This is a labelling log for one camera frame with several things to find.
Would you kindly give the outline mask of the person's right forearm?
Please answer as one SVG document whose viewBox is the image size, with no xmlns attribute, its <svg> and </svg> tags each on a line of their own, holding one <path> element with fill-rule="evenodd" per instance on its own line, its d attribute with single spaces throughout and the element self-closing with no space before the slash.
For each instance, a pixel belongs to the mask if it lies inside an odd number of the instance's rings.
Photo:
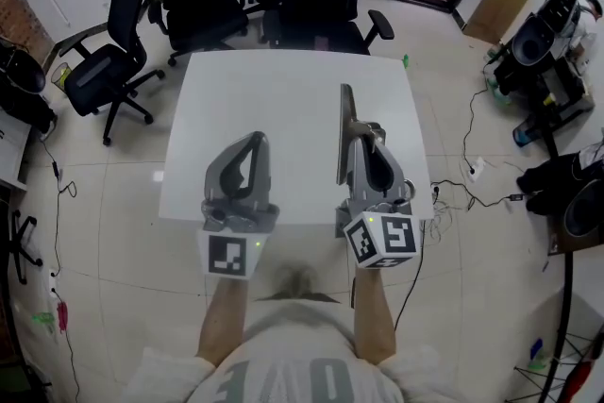
<svg viewBox="0 0 604 403">
<path fill-rule="evenodd" d="M 394 322 L 378 269 L 355 274 L 354 345 L 356 355 L 379 365 L 396 352 Z"/>
</svg>

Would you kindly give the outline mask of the black curved pole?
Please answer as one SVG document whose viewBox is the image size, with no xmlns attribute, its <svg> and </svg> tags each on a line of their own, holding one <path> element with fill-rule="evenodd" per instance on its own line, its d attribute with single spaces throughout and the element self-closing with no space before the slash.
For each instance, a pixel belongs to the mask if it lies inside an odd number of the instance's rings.
<svg viewBox="0 0 604 403">
<path fill-rule="evenodd" d="M 562 358 L 562 350 L 566 341 L 566 332 L 568 329 L 568 323 L 572 305 L 572 292 L 573 292 L 573 272 L 574 272 L 574 255 L 572 253 L 566 253 L 564 255 L 564 284 L 562 290 L 562 308 L 560 315 L 560 323 L 557 330 L 556 343 L 554 346 L 554 352 L 552 361 L 550 363 L 549 372 L 545 382 L 545 388 L 540 400 L 541 403 L 546 403 L 549 399 L 549 393 L 552 389 L 554 377 L 556 376 L 558 366 Z"/>
</svg>

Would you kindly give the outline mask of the brown cardboard sheet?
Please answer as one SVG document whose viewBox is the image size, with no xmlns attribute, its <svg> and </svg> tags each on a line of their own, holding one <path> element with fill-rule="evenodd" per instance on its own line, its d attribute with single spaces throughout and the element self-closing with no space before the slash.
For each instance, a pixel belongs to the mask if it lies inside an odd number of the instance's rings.
<svg viewBox="0 0 604 403">
<path fill-rule="evenodd" d="M 480 0 L 462 32 L 464 35 L 499 43 L 528 0 Z"/>
</svg>

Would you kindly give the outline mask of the white side desk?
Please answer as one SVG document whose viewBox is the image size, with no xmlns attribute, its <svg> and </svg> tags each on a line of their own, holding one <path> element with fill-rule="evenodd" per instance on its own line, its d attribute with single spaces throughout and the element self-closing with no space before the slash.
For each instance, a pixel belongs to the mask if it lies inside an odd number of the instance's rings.
<svg viewBox="0 0 604 403">
<path fill-rule="evenodd" d="M 26 191 L 19 180 L 25 146 L 31 126 L 0 110 L 0 182 Z"/>
</svg>

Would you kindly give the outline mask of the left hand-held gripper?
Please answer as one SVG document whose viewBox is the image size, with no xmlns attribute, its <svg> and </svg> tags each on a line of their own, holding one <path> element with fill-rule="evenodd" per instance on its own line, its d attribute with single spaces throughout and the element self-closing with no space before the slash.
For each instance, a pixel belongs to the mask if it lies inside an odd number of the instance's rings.
<svg viewBox="0 0 604 403">
<path fill-rule="evenodd" d="M 253 276 L 280 214 L 271 187 L 270 145 L 261 131 L 230 144 L 209 165 L 197 232 L 206 275 Z"/>
</svg>

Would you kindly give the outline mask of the red frame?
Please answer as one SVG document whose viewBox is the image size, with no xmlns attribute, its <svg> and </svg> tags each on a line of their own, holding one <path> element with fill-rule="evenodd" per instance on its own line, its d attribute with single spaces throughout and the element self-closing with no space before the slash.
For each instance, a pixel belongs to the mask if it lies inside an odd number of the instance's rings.
<svg viewBox="0 0 604 403">
<path fill-rule="evenodd" d="M 599 357 L 600 351 L 593 349 L 588 356 L 578 362 L 566 378 L 557 403 L 571 403 L 574 395 L 581 389 L 589 377 L 592 367 Z"/>
</svg>

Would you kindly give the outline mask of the brown wooden desk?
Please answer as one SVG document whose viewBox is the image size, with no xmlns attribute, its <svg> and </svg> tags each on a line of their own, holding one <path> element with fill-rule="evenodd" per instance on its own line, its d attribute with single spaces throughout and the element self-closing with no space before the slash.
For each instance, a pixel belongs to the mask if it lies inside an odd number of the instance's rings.
<svg viewBox="0 0 604 403">
<path fill-rule="evenodd" d="M 563 226 L 562 218 L 547 218 L 548 256 L 572 253 L 604 244 L 604 223 L 585 235 L 571 235 Z"/>
</svg>

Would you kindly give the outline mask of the black chair base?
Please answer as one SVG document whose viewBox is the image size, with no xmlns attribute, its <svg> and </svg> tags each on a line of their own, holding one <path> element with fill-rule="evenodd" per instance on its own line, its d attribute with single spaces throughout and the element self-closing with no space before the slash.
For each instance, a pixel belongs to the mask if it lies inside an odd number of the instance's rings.
<svg viewBox="0 0 604 403">
<path fill-rule="evenodd" d="M 43 267 L 43 261 L 41 258 L 34 259 L 27 252 L 23 245 L 27 230 L 29 228 L 35 228 L 37 226 L 37 219 L 33 216 L 27 216 L 25 220 L 21 223 L 20 218 L 21 212 L 19 210 L 14 210 L 10 215 L 10 235 L 8 240 L 8 251 L 13 257 L 18 281 L 22 285 L 26 285 L 27 279 L 21 267 L 21 259 L 28 261 L 30 264 L 36 267 Z"/>
</svg>

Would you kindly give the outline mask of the blue and green bottle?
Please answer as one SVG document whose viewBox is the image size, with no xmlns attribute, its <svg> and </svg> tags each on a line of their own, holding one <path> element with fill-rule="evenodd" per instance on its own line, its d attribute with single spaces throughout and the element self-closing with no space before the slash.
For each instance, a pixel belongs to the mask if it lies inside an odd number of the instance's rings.
<svg viewBox="0 0 604 403">
<path fill-rule="evenodd" d="M 545 351 L 544 340 L 538 338 L 529 350 L 528 368 L 543 371 L 549 365 L 549 357 Z"/>
</svg>

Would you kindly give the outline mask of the person's left forearm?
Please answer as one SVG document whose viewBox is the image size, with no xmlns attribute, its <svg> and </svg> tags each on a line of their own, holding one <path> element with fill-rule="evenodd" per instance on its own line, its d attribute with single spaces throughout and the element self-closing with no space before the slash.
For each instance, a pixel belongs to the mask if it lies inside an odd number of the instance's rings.
<svg viewBox="0 0 604 403">
<path fill-rule="evenodd" d="M 247 297 L 247 280 L 219 280 L 201 327 L 198 358 L 218 367 L 242 344 Z"/>
</svg>

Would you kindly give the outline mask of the person's white printed shirt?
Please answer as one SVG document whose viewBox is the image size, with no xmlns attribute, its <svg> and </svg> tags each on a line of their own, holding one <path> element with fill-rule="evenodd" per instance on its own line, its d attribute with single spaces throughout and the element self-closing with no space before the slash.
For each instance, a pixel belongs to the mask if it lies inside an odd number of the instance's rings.
<svg viewBox="0 0 604 403">
<path fill-rule="evenodd" d="M 377 365 L 353 349 L 343 304 L 271 300 L 251 305 L 243 343 L 220 365 L 147 348 L 120 403 L 465 403 L 429 347 Z"/>
</svg>

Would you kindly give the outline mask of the green plastic item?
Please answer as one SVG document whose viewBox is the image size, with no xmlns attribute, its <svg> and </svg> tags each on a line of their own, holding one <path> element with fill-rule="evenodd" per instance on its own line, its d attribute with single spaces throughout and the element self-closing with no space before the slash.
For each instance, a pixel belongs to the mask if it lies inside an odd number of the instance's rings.
<svg viewBox="0 0 604 403">
<path fill-rule="evenodd" d="M 56 319 L 52 312 L 35 312 L 32 314 L 31 319 L 34 323 L 44 326 L 50 333 L 54 332 Z"/>
</svg>

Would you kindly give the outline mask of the black office chair with headrest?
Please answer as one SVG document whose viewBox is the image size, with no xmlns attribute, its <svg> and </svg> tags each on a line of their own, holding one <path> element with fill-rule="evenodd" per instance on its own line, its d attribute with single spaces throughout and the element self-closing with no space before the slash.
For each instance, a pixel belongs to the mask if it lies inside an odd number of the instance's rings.
<svg viewBox="0 0 604 403">
<path fill-rule="evenodd" d="M 103 145 L 109 146 L 112 124 L 121 105 L 127 104 L 143 115 L 150 125 L 150 112 L 133 101 L 137 88 L 152 77 L 163 79 L 162 70 L 153 70 L 143 76 L 146 51 L 137 34 L 137 24 L 143 0 L 110 0 L 107 31 L 111 43 L 90 52 L 83 41 L 86 34 L 76 36 L 59 52 L 61 55 L 76 50 L 82 61 L 67 75 L 63 89 L 78 115 L 96 115 L 100 108 L 109 106 L 109 115 L 103 133 Z"/>
</svg>

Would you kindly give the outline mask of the white table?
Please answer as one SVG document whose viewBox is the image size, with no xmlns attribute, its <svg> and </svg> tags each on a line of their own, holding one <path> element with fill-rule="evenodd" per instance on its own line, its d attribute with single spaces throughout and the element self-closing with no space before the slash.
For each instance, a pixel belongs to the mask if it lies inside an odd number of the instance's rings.
<svg viewBox="0 0 604 403">
<path fill-rule="evenodd" d="M 266 49 L 191 57 L 167 149 L 159 216 L 199 226 L 209 164 L 231 143 L 260 131 L 270 145 L 270 199 L 280 209 L 273 240 L 332 240 L 335 210 L 347 195 L 336 182 L 343 84 L 352 87 L 358 117 L 384 128 L 387 148 L 413 182 L 412 213 L 430 219 L 426 152 L 402 62 Z"/>
</svg>

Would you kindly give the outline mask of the grey metal tool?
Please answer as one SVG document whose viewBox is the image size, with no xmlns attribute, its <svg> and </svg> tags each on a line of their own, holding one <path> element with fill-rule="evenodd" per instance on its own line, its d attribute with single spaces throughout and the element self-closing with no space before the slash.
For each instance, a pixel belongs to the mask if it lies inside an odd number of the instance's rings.
<svg viewBox="0 0 604 403">
<path fill-rule="evenodd" d="M 349 145 L 356 138 L 364 135 L 369 137 L 372 145 L 385 143 L 386 131 L 378 122 L 367 122 L 358 119 L 354 93 L 349 84 L 341 84 L 340 95 L 340 136 L 336 183 L 343 185 L 346 182 Z"/>
</svg>

